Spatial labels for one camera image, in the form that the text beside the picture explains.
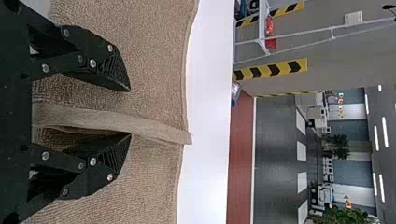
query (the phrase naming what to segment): textured cloth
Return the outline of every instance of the textured cloth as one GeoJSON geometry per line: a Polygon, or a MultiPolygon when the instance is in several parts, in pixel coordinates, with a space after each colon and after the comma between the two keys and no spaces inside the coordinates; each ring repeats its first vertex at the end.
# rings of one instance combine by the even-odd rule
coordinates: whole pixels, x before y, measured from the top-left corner
{"type": "MultiPolygon", "coordinates": [[[[43,118],[39,111],[44,111],[44,106],[52,112],[51,109],[62,106],[155,122],[164,130],[155,133],[150,124],[146,126],[149,132],[134,129],[133,133],[138,135],[115,182],[91,197],[52,203],[28,222],[176,223],[183,149],[178,143],[191,141],[185,132],[185,58],[197,7],[198,0],[52,0],[49,11],[52,21],[89,29],[119,48],[134,90],[116,92],[56,75],[34,83],[34,118],[43,118]]],[[[64,114],[55,112],[52,116],[62,120],[64,114]]],[[[70,123],[36,121],[33,142],[62,150],[84,138],[120,131],[106,126],[87,135],[83,133],[90,127],[75,125],[78,118],[68,120],[70,123]]]]}

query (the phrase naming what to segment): floor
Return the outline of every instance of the floor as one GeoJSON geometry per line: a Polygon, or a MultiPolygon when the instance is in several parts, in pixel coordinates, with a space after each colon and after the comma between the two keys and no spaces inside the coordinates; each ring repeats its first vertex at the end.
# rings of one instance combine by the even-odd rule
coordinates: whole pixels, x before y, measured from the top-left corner
{"type": "Polygon", "coordinates": [[[255,144],[253,223],[304,223],[310,154],[297,149],[305,122],[293,96],[257,99],[255,144]]]}
{"type": "Polygon", "coordinates": [[[254,99],[241,92],[231,110],[227,224],[250,222],[254,99]]]}
{"type": "Polygon", "coordinates": [[[365,89],[367,94],[367,116],[369,125],[370,140],[373,145],[372,164],[373,175],[375,176],[375,186],[377,194],[375,196],[377,216],[381,223],[396,223],[396,85],[382,84],[381,91],[378,87],[365,89]],[[377,143],[375,145],[374,126],[377,127],[377,143]],[[387,130],[388,147],[386,147],[385,130],[387,130]]]}

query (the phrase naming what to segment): bolt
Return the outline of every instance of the bolt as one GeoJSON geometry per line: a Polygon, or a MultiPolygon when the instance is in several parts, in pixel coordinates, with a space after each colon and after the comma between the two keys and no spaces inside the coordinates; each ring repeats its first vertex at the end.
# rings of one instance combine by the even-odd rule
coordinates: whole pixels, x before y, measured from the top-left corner
{"type": "Polygon", "coordinates": [[[113,46],[112,45],[107,45],[107,49],[108,49],[108,52],[113,52],[113,46]]]}
{"type": "Polygon", "coordinates": [[[64,29],[64,36],[66,36],[66,37],[69,37],[69,36],[70,36],[69,30],[64,29]]]}
{"type": "Polygon", "coordinates": [[[82,169],[84,169],[84,167],[85,167],[84,162],[80,162],[79,165],[78,165],[78,169],[82,170],[82,169]]]}
{"type": "Polygon", "coordinates": [[[90,166],[96,165],[96,158],[91,158],[90,159],[90,166]]]}
{"type": "Polygon", "coordinates": [[[108,181],[112,181],[112,180],[113,180],[113,174],[109,174],[109,175],[107,176],[107,180],[108,180],[108,181]]]}
{"type": "Polygon", "coordinates": [[[48,151],[43,152],[43,154],[41,154],[41,160],[43,161],[47,161],[50,158],[50,153],[48,151]]]}
{"type": "Polygon", "coordinates": [[[48,73],[50,71],[50,67],[47,64],[42,64],[41,67],[43,68],[44,73],[48,73]]]}
{"type": "Polygon", "coordinates": [[[91,68],[96,67],[96,60],[90,59],[90,67],[91,67],[91,68]]]}
{"type": "Polygon", "coordinates": [[[69,194],[69,189],[68,188],[64,188],[63,190],[62,190],[62,195],[65,197],[65,196],[67,196],[69,194]]]}

